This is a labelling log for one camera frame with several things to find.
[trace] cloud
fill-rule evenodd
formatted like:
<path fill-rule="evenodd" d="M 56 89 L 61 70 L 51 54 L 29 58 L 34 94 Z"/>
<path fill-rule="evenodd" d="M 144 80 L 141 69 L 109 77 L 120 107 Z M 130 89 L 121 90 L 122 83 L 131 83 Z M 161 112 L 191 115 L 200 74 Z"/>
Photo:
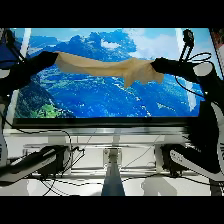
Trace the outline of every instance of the cloud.
<path fill-rule="evenodd" d="M 134 41 L 137 51 L 130 53 L 136 58 L 158 58 L 164 57 L 169 59 L 178 59 L 179 51 L 176 37 L 161 34 L 156 38 L 144 36 L 144 28 L 123 29 Z"/>
<path fill-rule="evenodd" d="M 113 50 L 121 45 L 117 43 L 108 43 L 104 40 L 101 40 L 101 46 Z"/>
<path fill-rule="evenodd" d="M 80 28 L 70 28 L 70 30 L 76 32 L 76 31 L 79 31 Z"/>

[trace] beige cloth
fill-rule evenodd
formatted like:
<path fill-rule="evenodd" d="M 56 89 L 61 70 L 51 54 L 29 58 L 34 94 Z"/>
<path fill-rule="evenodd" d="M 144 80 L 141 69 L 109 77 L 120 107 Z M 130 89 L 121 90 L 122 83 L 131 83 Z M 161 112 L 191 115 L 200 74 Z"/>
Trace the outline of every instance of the beige cloth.
<path fill-rule="evenodd" d="M 143 84 L 149 81 L 161 83 L 164 78 L 164 74 L 156 72 L 152 67 L 152 60 L 131 58 L 121 62 L 102 62 L 64 52 L 57 53 L 59 55 L 55 63 L 62 72 L 94 76 L 120 76 L 124 78 L 125 88 L 131 86 L 135 80 L 140 80 Z"/>

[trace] robotic arm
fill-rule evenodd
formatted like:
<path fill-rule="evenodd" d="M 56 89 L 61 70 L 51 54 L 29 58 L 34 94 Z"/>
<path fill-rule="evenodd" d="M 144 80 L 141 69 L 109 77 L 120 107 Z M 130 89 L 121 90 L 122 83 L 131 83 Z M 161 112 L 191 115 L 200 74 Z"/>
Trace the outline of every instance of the robotic arm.
<path fill-rule="evenodd" d="M 12 47 L 14 39 L 7 38 L 7 35 L 12 37 L 9 30 L 0 32 L 0 40 L 4 41 L 5 38 L 7 46 Z M 188 168 L 215 181 L 224 181 L 224 100 L 222 99 L 224 83 L 217 76 L 213 63 L 188 62 L 190 52 L 194 47 L 194 37 L 190 30 L 184 31 L 184 41 L 185 47 L 179 61 L 158 58 L 151 64 L 157 72 L 183 77 L 187 81 L 201 86 L 205 101 L 200 104 L 198 122 L 190 124 L 188 130 L 189 140 L 197 150 L 172 144 L 163 145 L 161 149 L 167 155 L 168 164 L 179 164 L 180 167 Z M 186 59 L 183 60 L 187 46 L 190 47 L 190 51 Z M 4 78 L 0 77 L 2 114 L 9 101 L 7 95 L 11 94 L 13 90 L 26 86 L 32 75 L 52 66 L 57 56 L 57 53 L 42 52 L 36 57 L 20 61 L 19 64 L 8 68 L 8 75 Z M 44 166 L 52 165 L 56 162 L 57 155 L 64 153 L 65 150 L 65 146 L 43 148 L 41 152 L 29 155 L 14 166 L 7 165 L 7 147 L 1 132 L 0 184 L 14 183 Z M 178 171 L 178 169 L 171 170 L 170 165 L 168 165 L 168 169 L 172 171 L 173 175 Z"/>

